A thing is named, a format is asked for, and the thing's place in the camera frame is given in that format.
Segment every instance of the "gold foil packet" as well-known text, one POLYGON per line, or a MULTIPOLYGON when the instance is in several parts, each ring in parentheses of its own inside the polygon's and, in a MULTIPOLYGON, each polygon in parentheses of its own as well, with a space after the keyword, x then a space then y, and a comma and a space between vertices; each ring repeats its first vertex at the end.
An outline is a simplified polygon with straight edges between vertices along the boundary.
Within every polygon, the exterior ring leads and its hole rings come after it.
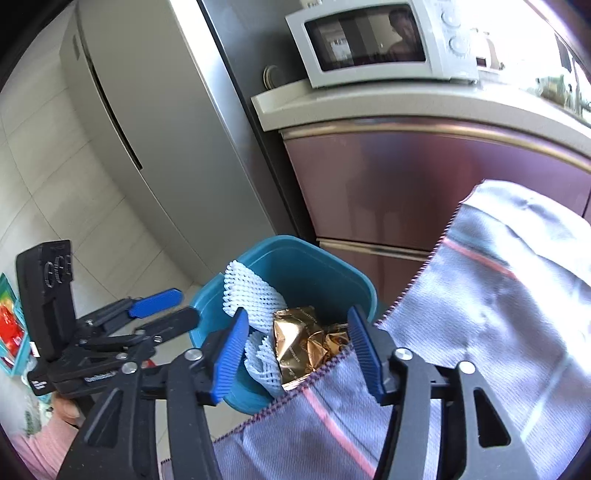
POLYGON ((316 320, 314 307, 280 310, 273 317, 275 354, 286 391, 301 384, 349 343, 347 324, 330 325, 325 331, 316 320))

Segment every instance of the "screw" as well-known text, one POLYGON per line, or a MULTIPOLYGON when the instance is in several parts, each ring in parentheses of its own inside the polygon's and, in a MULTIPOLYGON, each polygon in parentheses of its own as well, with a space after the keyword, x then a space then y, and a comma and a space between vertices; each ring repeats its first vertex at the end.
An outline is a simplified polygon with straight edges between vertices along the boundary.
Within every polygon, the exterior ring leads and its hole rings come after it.
POLYGON ((121 367, 121 371, 125 375, 134 374, 138 371, 138 364, 135 362, 127 362, 121 367))
POLYGON ((397 348, 394 355, 400 360, 410 360, 413 357, 413 353, 408 348, 397 348))
POLYGON ((203 358, 203 352, 199 348, 191 348, 185 352, 185 358, 190 362, 201 360, 203 358))
POLYGON ((460 362, 460 370, 464 372, 466 375, 472 375, 476 371, 476 367, 471 362, 460 362))

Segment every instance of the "blue rubber tip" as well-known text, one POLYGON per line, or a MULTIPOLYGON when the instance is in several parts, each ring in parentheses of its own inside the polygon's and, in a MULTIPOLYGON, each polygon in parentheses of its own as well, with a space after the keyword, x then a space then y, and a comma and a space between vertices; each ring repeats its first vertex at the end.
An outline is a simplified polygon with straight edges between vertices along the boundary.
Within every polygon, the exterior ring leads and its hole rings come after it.
POLYGON ((230 393, 242 353, 248 337, 248 314, 239 308, 234 314, 234 324, 230 335, 213 368, 213 388, 211 398, 218 404, 230 393))
POLYGON ((151 297, 140 299, 129 309, 131 318, 144 319, 163 310, 176 307, 183 301, 183 292, 176 288, 164 290, 151 297))
POLYGON ((361 367, 369 394, 378 403, 381 403, 386 395, 386 390, 382 383, 382 362, 368 333, 368 328, 375 327, 368 324, 365 316, 356 307, 349 309, 347 321, 349 337, 353 343, 355 354, 357 354, 357 361, 361 367))

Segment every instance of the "teal trash can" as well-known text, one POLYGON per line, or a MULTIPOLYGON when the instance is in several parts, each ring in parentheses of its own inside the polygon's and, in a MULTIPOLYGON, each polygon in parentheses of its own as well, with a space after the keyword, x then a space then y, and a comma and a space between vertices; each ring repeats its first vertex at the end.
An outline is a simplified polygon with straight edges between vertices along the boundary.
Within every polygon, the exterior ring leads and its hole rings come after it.
MULTIPOLYGON (((320 323, 346 323, 347 311, 355 304, 363 307, 369 319, 376 315, 377 295, 370 280, 340 258, 299 238, 268 238, 237 260, 281 293, 288 307, 314 306, 320 323)), ((210 332, 228 326, 230 317, 222 304, 223 274, 218 274, 191 303, 201 316, 199 327, 190 332, 195 347, 201 347, 210 332)), ((248 374, 243 356, 224 400, 235 410, 253 415, 273 398, 248 374)))

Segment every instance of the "tile floor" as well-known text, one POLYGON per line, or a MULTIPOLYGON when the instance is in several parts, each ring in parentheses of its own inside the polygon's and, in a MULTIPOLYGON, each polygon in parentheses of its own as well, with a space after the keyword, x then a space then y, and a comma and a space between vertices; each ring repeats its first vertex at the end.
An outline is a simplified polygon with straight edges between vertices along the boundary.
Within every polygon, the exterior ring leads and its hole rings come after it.
MULTIPOLYGON (((67 238, 78 316, 121 297, 171 287, 184 291, 187 302, 199 286, 147 231, 96 158, 76 116, 59 58, 71 14, 69 6, 38 35, 0 92, 0 272, 16 287, 18 253, 67 238)), ((154 360, 168 362, 189 347, 184 335, 160 346, 154 360)), ((8 390, 1 387, 0 395, 10 395, 8 390)), ((163 458, 169 453, 165 401, 158 403, 163 458)), ((213 437, 247 418, 225 404, 207 414, 213 437)))

